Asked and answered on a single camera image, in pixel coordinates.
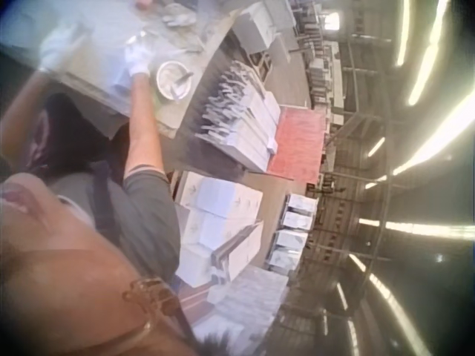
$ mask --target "worker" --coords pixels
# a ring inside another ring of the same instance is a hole
[[[122,186],[108,177],[108,140],[71,99],[53,95],[36,112],[51,76],[86,37],[76,25],[55,29],[1,120],[1,159],[20,172],[1,186],[2,325],[35,355],[212,355],[168,316],[149,324],[149,306],[124,298],[143,277],[170,280],[180,255],[149,84],[153,53],[140,39],[125,49],[131,116]]]

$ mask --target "gray shirt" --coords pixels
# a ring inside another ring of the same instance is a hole
[[[63,202],[76,203],[93,217],[93,175],[70,174],[48,185]],[[120,248],[143,276],[170,280],[180,257],[180,230],[166,177],[153,170],[127,177],[123,187],[109,180]]]

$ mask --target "table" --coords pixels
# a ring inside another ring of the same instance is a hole
[[[146,28],[156,35],[155,68],[173,59],[194,73],[190,94],[179,102],[170,102],[154,90],[159,131],[173,139],[206,67],[239,14],[238,10],[221,13],[212,0],[197,0],[197,4],[196,25],[172,30],[162,22],[159,5],[142,12],[134,0],[17,0],[2,19],[1,50],[18,62],[36,67],[39,45],[58,20],[81,20],[93,33],[59,81],[129,116],[130,93],[117,90],[114,83],[125,70],[125,43]],[[197,43],[202,44],[202,52],[184,53],[183,49]]]

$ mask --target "red mat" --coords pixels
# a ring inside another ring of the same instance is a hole
[[[267,173],[304,183],[316,183],[324,147],[325,108],[282,107],[275,140],[277,154]]]

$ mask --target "hand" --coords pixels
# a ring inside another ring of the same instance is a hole
[[[148,49],[143,38],[144,35],[141,33],[139,37],[133,37],[125,47],[125,62],[130,76],[138,73],[150,76],[149,68],[154,59],[154,53]]]
[[[39,70],[63,72],[89,34],[80,24],[60,24],[42,42]]]

